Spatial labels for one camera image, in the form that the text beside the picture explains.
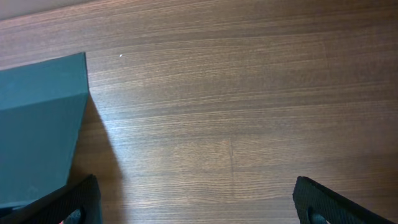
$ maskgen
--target wood grain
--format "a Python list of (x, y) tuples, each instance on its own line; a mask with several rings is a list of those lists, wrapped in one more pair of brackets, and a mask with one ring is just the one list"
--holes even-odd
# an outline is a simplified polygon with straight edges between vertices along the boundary
[(299, 223), (298, 175), (398, 222), (397, 40), (393, 0), (100, 0), (0, 21), (0, 69), (86, 52), (105, 223)]

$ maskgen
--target wooden table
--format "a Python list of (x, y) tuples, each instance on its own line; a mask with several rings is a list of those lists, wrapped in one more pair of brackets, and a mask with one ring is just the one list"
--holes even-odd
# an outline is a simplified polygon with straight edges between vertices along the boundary
[(395, 0), (104, 0), (0, 21), (0, 69), (86, 52), (72, 177), (105, 223), (299, 223), (306, 175), (398, 222)]

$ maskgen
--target wooden surface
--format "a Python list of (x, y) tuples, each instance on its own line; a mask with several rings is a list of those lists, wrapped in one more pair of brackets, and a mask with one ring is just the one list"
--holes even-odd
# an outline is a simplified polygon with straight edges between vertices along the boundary
[(0, 69), (86, 52), (105, 223), (299, 223), (298, 175), (398, 222), (397, 4), (94, 1), (0, 21)]

